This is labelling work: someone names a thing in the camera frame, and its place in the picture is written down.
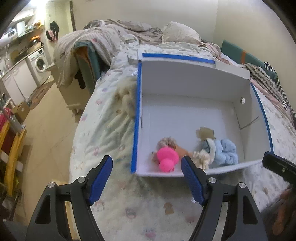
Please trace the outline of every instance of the bed sheet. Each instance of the bed sheet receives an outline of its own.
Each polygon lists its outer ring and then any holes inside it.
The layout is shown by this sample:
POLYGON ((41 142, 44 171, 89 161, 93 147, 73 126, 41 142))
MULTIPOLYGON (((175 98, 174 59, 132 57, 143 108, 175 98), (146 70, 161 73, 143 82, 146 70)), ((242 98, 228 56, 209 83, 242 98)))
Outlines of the bed sheet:
MULTIPOLYGON (((214 59, 195 45, 170 42, 139 45, 131 35, 121 42, 111 68, 97 81, 81 117, 73 141, 70 182, 85 176, 104 155, 113 158, 113 171, 99 201, 91 207, 105 240, 188 240, 202 207, 192 201, 183 178, 142 178, 130 174, 134 120, 114 99, 122 76, 137 70, 136 51, 181 54, 214 59)), ((296 162, 296 134, 289 120, 258 91, 269 122, 274 152, 296 162)), ((242 181, 250 189, 259 210, 287 187, 283 179, 261 164, 218 177, 223 183, 242 181)), ((214 240, 220 240, 226 217, 223 204, 214 240)))

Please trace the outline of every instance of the pink toy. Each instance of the pink toy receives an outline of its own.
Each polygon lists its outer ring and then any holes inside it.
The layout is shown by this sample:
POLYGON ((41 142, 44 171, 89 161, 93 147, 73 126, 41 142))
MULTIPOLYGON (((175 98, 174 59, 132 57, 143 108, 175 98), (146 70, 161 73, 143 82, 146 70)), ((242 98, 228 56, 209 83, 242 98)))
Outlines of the pink toy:
POLYGON ((170 147, 160 148, 156 152, 156 156, 159 160, 159 168, 163 172, 172 172, 179 161, 178 153, 170 147))

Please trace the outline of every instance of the blue gripper pad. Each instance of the blue gripper pad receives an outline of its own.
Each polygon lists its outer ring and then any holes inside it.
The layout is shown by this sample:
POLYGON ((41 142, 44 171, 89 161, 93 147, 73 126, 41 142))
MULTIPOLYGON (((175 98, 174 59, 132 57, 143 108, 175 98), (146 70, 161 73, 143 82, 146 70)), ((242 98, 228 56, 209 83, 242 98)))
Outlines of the blue gripper pad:
POLYGON ((91 205, 93 205, 94 202, 100 199, 100 196, 107 183, 107 180, 111 174, 112 168, 113 168, 112 158, 108 157, 108 159, 105 161, 104 165, 102 166, 100 172, 96 176, 96 179, 94 180, 91 186, 91 194, 89 195, 89 199, 88 199, 91 205))
POLYGON ((194 200, 197 201, 201 206, 203 206, 203 204, 205 203, 205 198, 203 196, 202 185, 185 157, 183 157, 181 160, 181 169, 194 200))

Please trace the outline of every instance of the brown floor mat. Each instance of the brown floor mat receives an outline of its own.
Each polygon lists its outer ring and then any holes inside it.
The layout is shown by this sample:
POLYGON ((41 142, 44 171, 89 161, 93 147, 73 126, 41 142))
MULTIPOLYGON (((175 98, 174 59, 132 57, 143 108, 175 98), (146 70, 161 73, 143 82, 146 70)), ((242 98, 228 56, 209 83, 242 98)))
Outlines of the brown floor mat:
POLYGON ((46 84, 43 84, 41 87, 34 90, 31 98, 31 101, 32 101, 32 104, 30 105, 31 110, 34 109, 39 104, 39 102, 42 100, 43 96, 46 94, 49 88, 53 85, 53 83, 54 83, 54 80, 46 84))

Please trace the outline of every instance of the white box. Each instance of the white box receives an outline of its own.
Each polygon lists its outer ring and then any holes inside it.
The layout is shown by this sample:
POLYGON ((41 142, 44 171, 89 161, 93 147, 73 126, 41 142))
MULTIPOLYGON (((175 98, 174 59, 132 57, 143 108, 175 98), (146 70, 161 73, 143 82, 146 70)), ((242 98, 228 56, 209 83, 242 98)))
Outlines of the white box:
POLYGON ((162 172, 152 161, 157 142, 173 137, 188 151, 200 151, 200 127, 214 130, 237 147, 237 165, 211 164, 207 174, 231 172, 259 163, 273 153, 266 115, 250 84, 250 72, 189 56, 139 54, 137 107, 131 172, 139 176, 183 177, 180 162, 162 172))

